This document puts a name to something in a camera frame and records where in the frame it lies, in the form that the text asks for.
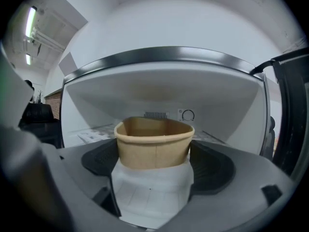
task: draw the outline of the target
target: gray plastic surface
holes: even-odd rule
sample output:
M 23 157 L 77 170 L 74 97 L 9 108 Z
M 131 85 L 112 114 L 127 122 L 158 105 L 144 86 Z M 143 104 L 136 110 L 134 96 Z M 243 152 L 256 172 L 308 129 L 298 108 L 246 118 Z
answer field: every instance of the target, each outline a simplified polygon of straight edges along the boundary
M 79 231 L 137 231 L 108 214 L 91 198 L 106 184 L 81 165 L 83 153 L 102 142 L 57 151 L 49 145 L 44 151 L 60 193 L 72 212 Z M 294 189 L 291 179 L 269 160 L 222 145 L 204 145 L 229 156 L 235 166 L 234 180 L 221 192 L 211 196 L 193 196 L 177 216 L 158 231 L 224 231 L 235 228 L 259 215 L 268 207 L 261 188 L 277 185 L 283 194 Z

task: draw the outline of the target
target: black chair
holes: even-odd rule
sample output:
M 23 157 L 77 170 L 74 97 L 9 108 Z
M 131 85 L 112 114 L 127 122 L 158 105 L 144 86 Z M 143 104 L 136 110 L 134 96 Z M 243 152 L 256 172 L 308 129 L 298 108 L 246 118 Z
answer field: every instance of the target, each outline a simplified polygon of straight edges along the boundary
M 272 160 L 272 155 L 274 152 L 274 145 L 275 145 L 275 120 L 273 117 L 270 117 L 270 127 L 269 127 L 269 134 L 267 136 L 267 142 L 266 142 L 266 147 L 264 150 L 261 152 L 261 156 Z
M 60 121 L 54 118 L 50 105 L 29 103 L 18 126 L 36 135 L 42 143 L 61 148 Z

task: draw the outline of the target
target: brown container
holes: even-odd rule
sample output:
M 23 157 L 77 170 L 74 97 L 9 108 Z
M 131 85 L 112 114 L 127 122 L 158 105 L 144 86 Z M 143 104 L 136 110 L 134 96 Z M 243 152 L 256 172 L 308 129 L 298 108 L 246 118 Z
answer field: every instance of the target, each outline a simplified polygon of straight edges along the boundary
M 194 128 L 172 119 L 130 117 L 115 127 L 114 134 L 123 165 L 154 169 L 184 163 Z

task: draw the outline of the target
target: ceiling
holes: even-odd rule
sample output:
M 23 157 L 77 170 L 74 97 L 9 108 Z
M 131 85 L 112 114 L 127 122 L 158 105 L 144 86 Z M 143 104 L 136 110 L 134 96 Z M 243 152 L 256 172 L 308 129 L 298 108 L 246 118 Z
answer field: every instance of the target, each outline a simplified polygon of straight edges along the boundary
M 25 40 L 26 24 L 31 6 L 37 7 L 32 26 L 36 27 L 45 40 Z M 63 49 L 69 44 L 74 34 L 81 29 L 87 20 L 66 0 L 26 0 L 9 22 L 7 33 L 3 39 L 3 47 L 9 61 L 16 68 L 29 68 L 26 54 L 31 55 L 31 66 L 50 70 L 58 61 Z
M 131 0 L 118 0 L 119 3 Z M 303 48 L 307 39 L 282 0 L 213 0 L 256 24 L 283 53 Z

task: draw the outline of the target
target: brick wall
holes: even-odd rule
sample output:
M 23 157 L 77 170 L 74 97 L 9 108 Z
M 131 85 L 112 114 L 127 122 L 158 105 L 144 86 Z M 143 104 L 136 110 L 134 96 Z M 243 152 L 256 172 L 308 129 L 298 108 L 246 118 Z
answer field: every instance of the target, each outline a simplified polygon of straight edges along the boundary
M 60 95 L 61 95 L 61 91 L 53 95 L 45 97 L 45 104 L 51 105 L 54 118 L 57 118 L 57 119 L 59 119 Z

